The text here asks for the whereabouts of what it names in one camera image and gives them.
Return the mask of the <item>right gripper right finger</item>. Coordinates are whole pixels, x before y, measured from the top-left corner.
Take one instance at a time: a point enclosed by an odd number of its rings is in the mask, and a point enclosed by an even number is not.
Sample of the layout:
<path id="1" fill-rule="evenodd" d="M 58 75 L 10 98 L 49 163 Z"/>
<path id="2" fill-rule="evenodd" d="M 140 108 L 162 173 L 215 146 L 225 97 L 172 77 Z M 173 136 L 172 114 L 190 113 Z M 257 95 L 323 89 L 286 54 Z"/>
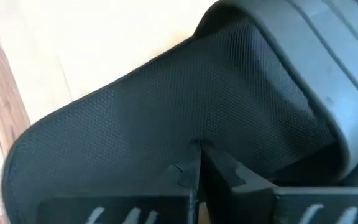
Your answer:
<path id="1" fill-rule="evenodd" d="M 211 223 L 358 223 L 358 187 L 281 187 L 222 150 L 201 150 Z"/>

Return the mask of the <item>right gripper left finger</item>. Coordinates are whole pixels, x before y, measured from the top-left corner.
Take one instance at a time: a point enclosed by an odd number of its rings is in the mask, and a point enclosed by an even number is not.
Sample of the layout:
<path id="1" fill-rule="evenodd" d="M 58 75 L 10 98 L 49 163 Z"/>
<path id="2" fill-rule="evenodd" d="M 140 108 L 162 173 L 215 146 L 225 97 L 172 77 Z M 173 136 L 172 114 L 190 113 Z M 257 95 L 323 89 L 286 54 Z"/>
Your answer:
<path id="1" fill-rule="evenodd" d="M 196 223 L 201 146 L 194 143 L 175 164 L 143 186 L 59 195 L 42 202 L 36 222 Z"/>

